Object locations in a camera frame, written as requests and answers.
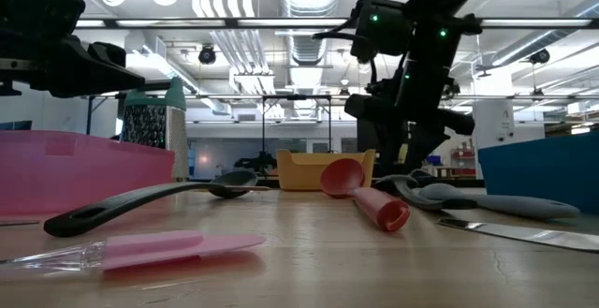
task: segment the yellow basket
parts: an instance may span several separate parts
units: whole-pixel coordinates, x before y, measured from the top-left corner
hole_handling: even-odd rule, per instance
[[[279,185],[286,191],[320,190],[320,175],[332,162],[342,159],[355,159],[364,168],[364,185],[370,187],[373,181],[375,150],[364,154],[292,154],[288,150],[277,151]]]

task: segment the pink spatula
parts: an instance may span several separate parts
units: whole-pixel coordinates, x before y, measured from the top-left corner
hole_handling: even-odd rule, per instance
[[[266,239],[256,235],[202,235],[182,230],[162,233],[110,237],[37,256],[0,260],[0,274],[36,271],[114,270],[176,260],[205,257],[261,244]]]

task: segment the table surface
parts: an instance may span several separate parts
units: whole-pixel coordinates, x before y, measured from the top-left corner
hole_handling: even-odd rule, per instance
[[[540,224],[483,210],[413,209],[406,226],[389,234],[377,230],[352,201],[320,193],[268,191],[221,200],[189,192],[77,238],[53,238],[41,226],[0,227],[0,258],[174,229],[259,234],[267,242],[219,257],[97,276],[0,282],[0,300],[3,307],[45,308],[599,306],[599,256],[435,223],[448,216],[594,227]]]

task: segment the pink spatula head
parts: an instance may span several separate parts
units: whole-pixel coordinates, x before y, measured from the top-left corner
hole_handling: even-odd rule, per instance
[[[349,193],[364,184],[364,169],[354,159],[330,163],[320,175],[320,189],[332,198],[350,198]]]
[[[197,231],[171,231],[111,237],[100,269],[103,271],[184,257],[205,257],[261,244],[266,239],[255,235],[205,236]]]

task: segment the kitchen knife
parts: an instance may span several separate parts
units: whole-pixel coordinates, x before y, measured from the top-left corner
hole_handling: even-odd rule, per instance
[[[488,234],[496,237],[532,242],[580,252],[599,253],[599,236],[559,230],[474,223],[460,219],[439,219],[443,226]]]

